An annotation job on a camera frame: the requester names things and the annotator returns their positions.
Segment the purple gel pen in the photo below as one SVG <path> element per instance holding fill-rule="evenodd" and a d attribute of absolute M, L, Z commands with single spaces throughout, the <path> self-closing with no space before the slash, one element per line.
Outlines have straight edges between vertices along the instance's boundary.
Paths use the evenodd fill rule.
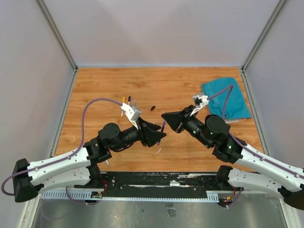
<path fill-rule="evenodd" d="M 161 132 L 162 133 L 164 132 L 165 125 L 166 125 L 166 121 L 164 120 L 163 123 L 162 123 L 162 127 L 161 127 Z"/>

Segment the yellow capped white marker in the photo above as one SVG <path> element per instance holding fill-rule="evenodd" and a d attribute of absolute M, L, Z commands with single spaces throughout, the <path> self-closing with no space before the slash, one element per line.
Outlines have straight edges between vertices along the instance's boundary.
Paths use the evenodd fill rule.
<path fill-rule="evenodd" d="M 122 104 L 125 103 L 125 97 L 122 98 Z M 121 110 L 121 118 L 123 118 L 124 110 Z"/>

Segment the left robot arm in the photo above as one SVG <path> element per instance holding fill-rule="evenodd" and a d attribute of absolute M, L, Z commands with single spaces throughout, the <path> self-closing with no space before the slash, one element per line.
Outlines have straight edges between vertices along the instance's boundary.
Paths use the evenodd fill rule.
<path fill-rule="evenodd" d="M 17 203 L 25 202 L 45 191 L 66 186 L 96 188 L 102 182 L 98 164 L 110 159 L 111 152 L 122 152 L 135 142 L 152 147 L 165 136 L 161 126 L 142 118 L 137 126 L 124 131 L 117 124 L 108 123 L 80 150 L 40 161 L 20 159 L 12 173 L 14 200 Z"/>

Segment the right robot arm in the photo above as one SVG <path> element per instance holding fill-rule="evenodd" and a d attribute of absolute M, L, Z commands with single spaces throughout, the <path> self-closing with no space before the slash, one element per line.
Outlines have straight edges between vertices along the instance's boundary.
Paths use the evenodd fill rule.
<path fill-rule="evenodd" d="M 215 178 L 220 190 L 230 186 L 249 188 L 273 193 L 289 206 L 304 209 L 304 170 L 274 159 L 230 132 L 230 125 L 221 117 L 209 114 L 200 121 L 190 105 L 182 111 L 163 113 L 161 116 L 176 133 L 187 131 L 219 160 L 246 166 L 253 173 L 242 172 L 229 166 L 222 166 Z"/>

